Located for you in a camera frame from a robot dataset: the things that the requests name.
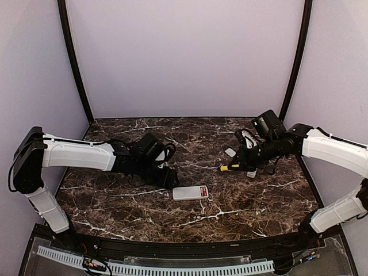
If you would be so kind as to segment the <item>white battery cover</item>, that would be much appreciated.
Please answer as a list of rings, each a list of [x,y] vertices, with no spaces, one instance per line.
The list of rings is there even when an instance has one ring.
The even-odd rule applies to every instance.
[[[227,149],[225,150],[225,153],[226,153],[228,156],[230,156],[230,157],[234,157],[234,156],[236,155],[236,152],[235,152],[233,149],[231,149],[231,148],[227,148]]]

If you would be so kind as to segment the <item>yellow handled screwdriver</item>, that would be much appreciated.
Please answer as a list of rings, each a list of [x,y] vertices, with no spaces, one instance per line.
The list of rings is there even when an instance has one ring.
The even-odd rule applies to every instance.
[[[220,167],[219,167],[219,170],[221,171],[221,172],[226,172],[226,171],[238,171],[240,169],[240,166],[239,166],[239,164],[233,164],[233,165],[221,165]]]

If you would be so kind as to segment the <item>white remote control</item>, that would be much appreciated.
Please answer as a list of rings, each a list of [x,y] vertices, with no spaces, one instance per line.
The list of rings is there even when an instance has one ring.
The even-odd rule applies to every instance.
[[[206,186],[188,186],[188,187],[176,187],[172,190],[172,196],[175,201],[187,201],[187,200],[201,200],[209,197],[209,191],[207,197],[201,196],[200,187]]]

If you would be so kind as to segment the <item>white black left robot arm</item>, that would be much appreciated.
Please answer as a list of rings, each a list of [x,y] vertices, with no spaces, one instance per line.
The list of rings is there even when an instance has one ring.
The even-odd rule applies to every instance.
[[[136,175],[145,185],[171,190],[179,184],[176,170],[167,165],[175,152],[173,144],[163,144],[151,133],[130,143],[119,139],[90,142],[57,137],[34,126],[14,153],[8,189],[25,195],[50,229],[59,234],[59,242],[75,251],[81,246],[81,237],[71,230],[66,212],[48,191],[41,176],[44,168],[80,167]]]

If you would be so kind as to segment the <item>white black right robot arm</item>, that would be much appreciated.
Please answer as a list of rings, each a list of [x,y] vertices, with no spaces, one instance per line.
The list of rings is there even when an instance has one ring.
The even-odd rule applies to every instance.
[[[269,160],[294,155],[322,160],[346,168],[362,182],[352,192],[334,203],[313,212],[294,235],[293,244],[300,250],[309,247],[316,234],[367,214],[367,146],[328,134],[320,127],[295,124],[286,129],[273,110],[262,113],[251,121],[260,138],[259,144],[249,148],[241,131],[236,137],[241,146],[228,169],[255,171]]]

